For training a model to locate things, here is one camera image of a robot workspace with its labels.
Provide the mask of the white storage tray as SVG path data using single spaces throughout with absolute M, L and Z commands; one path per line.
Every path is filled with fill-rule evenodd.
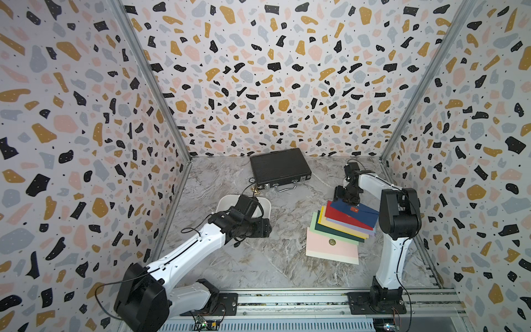
M 250 197 L 236 194 L 229 194 L 221 198 L 218 202 L 216 212 L 226 211 L 231 208 L 237 209 L 240 213 L 250 218 L 269 219 L 271 216 L 271 202 L 266 198 Z

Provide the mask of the red envelope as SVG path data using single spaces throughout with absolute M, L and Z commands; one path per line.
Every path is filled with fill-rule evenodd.
M 348 225 L 348 227 L 357 227 L 361 228 L 363 230 L 370 230 L 372 231 L 374 227 L 370 227 L 370 225 L 366 225 L 353 217 L 348 216 L 347 214 L 344 214 L 334 208 L 331 207 L 331 201 L 327 202 L 326 205 L 326 212 L 324 213 L 324 216 L 327 220 L 330 220 L 335 223 L 340 223 L 344 225 Z

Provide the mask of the dark blue envelope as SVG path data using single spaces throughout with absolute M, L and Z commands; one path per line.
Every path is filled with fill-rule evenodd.
M 343 201 L 333 201 L 330 206 L 349 218 L 357 220 L 360 225 L 364 224 L 366 229 L 375 228 L 380 214 L 377 210 L 364 204 L 351 206 Z

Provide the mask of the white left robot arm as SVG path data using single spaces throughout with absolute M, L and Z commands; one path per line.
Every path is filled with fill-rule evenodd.
M 241 194 L 224 196 L 215 213 L 171 253 L 147 266 L 126 270 L 114 311 L 132 331 L 158 331 L 178 315 L 229 315 L 237 296 L 222 294 L 206 279 L 190 286 L 178 283 L 207 256 L 228 243 L 267 238 L 272 232 L 268 199 Z

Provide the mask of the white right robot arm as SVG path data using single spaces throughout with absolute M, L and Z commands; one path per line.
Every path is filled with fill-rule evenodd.
M 409 245 L 422 226 L 417 192 L 398 187 L 371 170 L 361 170 L 355 161 L 349 161 L 344 171 L 344 185 L 336 187 L 334 199 L 352 207 L 360 205 L 364 192 L 380 199 L 378 223 L 384 233 L 380 265 L 370 289 L 347 294 L 351 314 L 406 314 L 403 268 Z

